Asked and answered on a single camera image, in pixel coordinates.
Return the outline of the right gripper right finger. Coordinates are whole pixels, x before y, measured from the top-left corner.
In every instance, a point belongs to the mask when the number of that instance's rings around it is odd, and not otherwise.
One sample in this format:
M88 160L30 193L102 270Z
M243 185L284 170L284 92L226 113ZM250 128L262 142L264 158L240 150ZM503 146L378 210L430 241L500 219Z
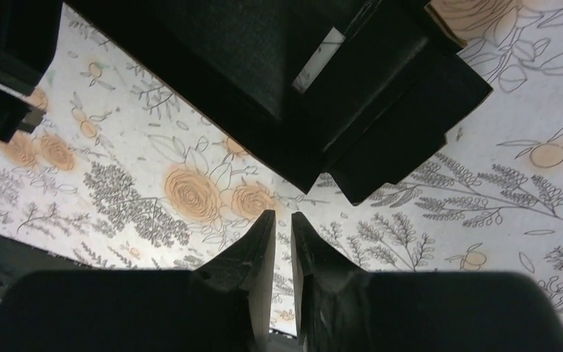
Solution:
M305 351L563 351L563 325L513 272L366 271L292 215L298 341Z

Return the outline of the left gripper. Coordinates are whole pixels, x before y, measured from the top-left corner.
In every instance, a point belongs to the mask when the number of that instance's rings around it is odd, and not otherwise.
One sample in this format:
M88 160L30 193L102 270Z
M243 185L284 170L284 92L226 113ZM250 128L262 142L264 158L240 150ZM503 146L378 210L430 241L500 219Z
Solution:
M54 59L62 1L0 1L0 84L30 96ZM44 111L0 89L0 141L31 133Z

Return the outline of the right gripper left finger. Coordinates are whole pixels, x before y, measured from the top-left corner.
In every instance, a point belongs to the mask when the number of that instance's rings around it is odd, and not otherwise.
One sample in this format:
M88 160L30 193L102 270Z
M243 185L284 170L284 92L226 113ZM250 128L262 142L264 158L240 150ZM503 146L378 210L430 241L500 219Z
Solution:
M27 275L0 303L0 351L266 351L275 220L192 271Z

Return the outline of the black paper box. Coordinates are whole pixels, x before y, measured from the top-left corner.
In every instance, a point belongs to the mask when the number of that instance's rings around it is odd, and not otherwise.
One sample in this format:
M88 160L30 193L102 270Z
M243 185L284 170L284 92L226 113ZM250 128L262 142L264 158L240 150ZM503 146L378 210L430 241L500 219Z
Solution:
M362 203L492 92L429 1L70 1L255 158Z

